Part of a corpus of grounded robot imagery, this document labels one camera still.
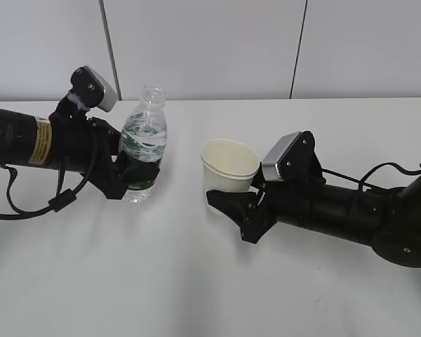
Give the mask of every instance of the black robotic arm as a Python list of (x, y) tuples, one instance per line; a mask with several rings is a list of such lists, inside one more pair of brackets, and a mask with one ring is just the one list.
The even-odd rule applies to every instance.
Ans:
[(257, 193), (209, 191), (208, 203), (230, 217), (247, 242), (257, 243), (276, 222), (284, 222), (371, 246), (399, 265), (421, 267), (421, 175), (405, 188), (363, 191), (375, 168), (357, 190), (327, 185), (314, 146), (309, 131), (283, 137), (253, 180)]

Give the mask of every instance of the plastic water bottle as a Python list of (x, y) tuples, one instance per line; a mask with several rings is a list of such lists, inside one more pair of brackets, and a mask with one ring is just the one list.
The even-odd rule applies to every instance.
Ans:
[[(163, 113), (166, 91), (158, 86), (144, 86), (139, 105), (133, 110), (121, 131), (119, 150), (140, 161), (161, 163), (167, 143), (167, 123)], [(129, 186), (123, 200), (140, 202), (148, 199), (154, 181)]]

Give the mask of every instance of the cup rim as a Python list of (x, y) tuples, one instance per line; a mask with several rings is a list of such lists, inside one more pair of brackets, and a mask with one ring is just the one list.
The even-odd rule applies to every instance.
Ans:
[[(211, 142), (215, 142), (215, 141), (219, 141), (219, 140), (224, 140), (224, 141), (229, 141), (229, 142), (231, 142), (231, 143), (235, 143), (235, 144), (238, 144), (238, 145), (242, 145), (242, 146), (244, 146), (244, 147), (246, 147), (246, 148), (248, 148), (254, 155), (255, 155), (255, 158), (257, 159), (257, 162), (258, 162), (258, 167), (254, 170), (254, 172), (252, 172), (252, 173), (250, 173), (250, 174), (233, 174), (233, 173), (226, 173), (226, 172), (223, 172), (223, 171), (221, 171), (221, 170), (219, 170), (217, 167), (215, 167), (214, 165), (212, 165), (212, 164), (210, 164), (205, 158), (204, 158), (204, 156), (203, 156), (203, 152), (204, 152), (204, 149), (206, 148), (206, 146), (209, 144), (209, 143), (211, 143)], [(201, 150), (201, 161), (203, 162), (203, 163), (206, 163), (207, 164), (207, 166), (208, 167), (210, 167), (210, 168), (212, 168), (213, 170), (214, 170), (214, 172), (216, 172), (216, 173), (219, 173), (219, 174), (224, 174), (224, 175), (226, 175), (227, 177), (242, 177), (242, 178), (245, 178), (245, 177), (251, 177), (251, 176), (255, 176), (255, 174), (259, 171), (259, 165), (260, 165), (260, 158), (259, 158), (259, 156), (258, 156), (258, 154), (257, 154), (257, 152), (252, 148), (252, 147), (249, 147), (249, 146), (247, 146), (247, 144), (243, 144), (242, 142), (239, 142), (239, 141), (237, 141), (237, 140), (234, 140), (234, 139), (229, 139), (229, 138), (213, 138), (213, 139), (211, 139), (211, 140), (209, 140), (204, 146), (203, 146), (203, 149)]]
[(213, 168), (212, 166), (210, 166), (208, 163), (206, 163), (206, 162), (204, 161), (203, 157), (202, 157), (201, 159), (202, 159), (201, 161), (203, 162), (203, 165), (204, 165), (207, 169), (209, 169), (210, 171), (214, 172), (215, 174), (218, 174), (220, 177), (223, 177), (223, 178), (226, 178), (226, 179), (231, 179), (231, 180), (250, 180), (250, 179), (251, 179), (251, 178), (253, 178), (253, 177), (257, 174), (257, 172), (258, 172), (258, 171), (256, 171), (255, 173), (250, 174), (249, 176), (231, 176), (230, 174), (227, 174), (227, 173), (221, 172), (221, 171), (219, 171), (219, 170), (217, 170), (217, 169)]

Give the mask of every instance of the robotic arm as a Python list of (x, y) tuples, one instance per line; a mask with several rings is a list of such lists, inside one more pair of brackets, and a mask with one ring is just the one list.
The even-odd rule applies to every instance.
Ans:
[[(207, 192), (208, 203), (230, 217), (244, 241), (257, 243), (284, 222), (359, 244), (406, 267), (421, 267), (421, 170), (394, 163), (371, 170), (357, 190), (327, 185), (309, 131), (282, 137), (262, 162), (252, 186), (258, 192)], [(379, 167), (392, 165), (420, 177), (408, 187), (363, 191)]]
[[(9, 170), (6, 196), (17, 214), (0, 214), (0, 220), (22, 220), (59, 211), (76, 200), (90, 181), (108, 199), (121, 199), (133, 183), (154, 180), (159, 168), (119, 153), (120, 132), (99, 118), (86, 118), (93, 107), (110, 111), (115, 91), (90, 67), (80, 67), (70, 79), (72, 88), (48, 120), (0, 109), (0, 167)], [(56, 195), (39, 211), (23, 211), (11, 199), (17, 170), (31, 166), (59, 171)], [(73, 190), (61, 192), (66, 171), (79, 172), (83, 180)]]

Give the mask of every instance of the bottle neck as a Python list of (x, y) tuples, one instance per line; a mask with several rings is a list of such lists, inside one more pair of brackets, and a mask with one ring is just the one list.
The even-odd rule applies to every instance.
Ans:
[(144, 86), (140, 94), (140, 104), (151, 110), (162, 109), (166, 104), (166, 90), (160, 86)]

